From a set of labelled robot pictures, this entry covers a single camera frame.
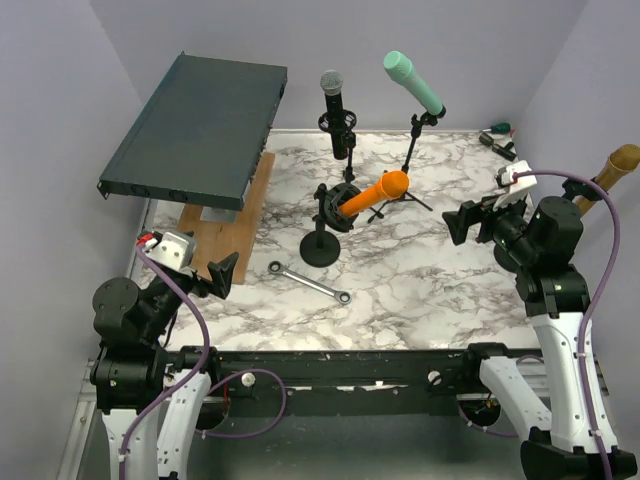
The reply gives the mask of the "black round-base shock-mount stand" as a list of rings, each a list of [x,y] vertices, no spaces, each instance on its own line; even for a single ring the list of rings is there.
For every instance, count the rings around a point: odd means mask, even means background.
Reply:
[[[360,190],[350,183],[340,183],[331,189],[324,183],[317,187],[313,195],[318,202],[318,212],[313,216],[315,230],[303,237],[299,247],[300,256],[306,264],[323,268],[338,260],[341,245],[330,230],[348,233],[353,229],[357,214],[343,214],[339,207],[359,193]]]

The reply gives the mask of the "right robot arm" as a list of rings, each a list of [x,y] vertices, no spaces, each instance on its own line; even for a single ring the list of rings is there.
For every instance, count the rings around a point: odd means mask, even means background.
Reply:
[[[583,232],[580,210],[557,196],[543,198],[529,220],[525,210],[523,200],[498,206],[490,196],[442,215],[454,244],[478,225],[477,242],[493,242],[498,263],[515,273],[550,402],[542,402],[503,345],[468,348],[477,378],[516,430],[526,478],[629,479],[637,460],[619,447],[609,423],[591,346],[591,297],[571,263]]]

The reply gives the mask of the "black tripod clip stand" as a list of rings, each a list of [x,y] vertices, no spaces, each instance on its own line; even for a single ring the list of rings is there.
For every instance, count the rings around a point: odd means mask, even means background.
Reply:
[[[443,107],[442,111],[438,114],[431,114],[428,111],[425,111],[420,117],[418,117],[416,114],[414,114],[411,117],[411,126],[412,126],[411,132],[410,132],[411,142],[408,147],[404,164],[401,167],[401,170],[405,174],[409,173],[410,161],[413,156],[416,141],[422,135],[422,129],[425,126],[436,126],[439,123],[439,120],[443,118],[445,115],[446,115],[446,108]],[[367,223],[371,224],[376,219],[383,219],[384,218],[383,209],[387,205],[394,204],[394,203],[407,203],[407,202],[415,202],[419,206],[425,208],[427,211],[429,212],[433,211],[432,207],[427,205],[424,201],[420,200],[415,195],[413,195],[409,190],[407,190],[405,193],[403,193],[396,199],[385,200],[378,208],[371,207],[370,210],[373,212],[373,214],[369,217],[369,219],[367,220]]]

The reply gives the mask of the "orange toy microphone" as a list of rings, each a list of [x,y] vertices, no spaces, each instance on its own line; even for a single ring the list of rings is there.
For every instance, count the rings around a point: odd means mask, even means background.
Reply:
[[[409,177],[402,170],[386,172],[375,185],[339,206],[338,212],[347,218],[353,217],[382,201],[399,198],[408,190],[409,184]]]

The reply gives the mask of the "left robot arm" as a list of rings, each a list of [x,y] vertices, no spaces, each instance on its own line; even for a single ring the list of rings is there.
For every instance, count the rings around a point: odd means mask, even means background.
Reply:
[[[92,300],[100,352],[90,374],[96,389],[113,479],[184,479],[207,390],[220,378],[209,343],[169,353],[159,341],[189,294],[228,296],[238,255],[210,263],[209,279],[153,263],[153,281],[140,288],[116,277]]]

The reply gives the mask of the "mint green toy microphone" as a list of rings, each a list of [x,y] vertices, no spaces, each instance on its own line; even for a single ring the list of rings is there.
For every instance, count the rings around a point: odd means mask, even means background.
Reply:
[[[392,81],[405,88],[433,116],[442,116],[445,107],[411,60],[399,51],[390,51],[383,59],[383,68]]]

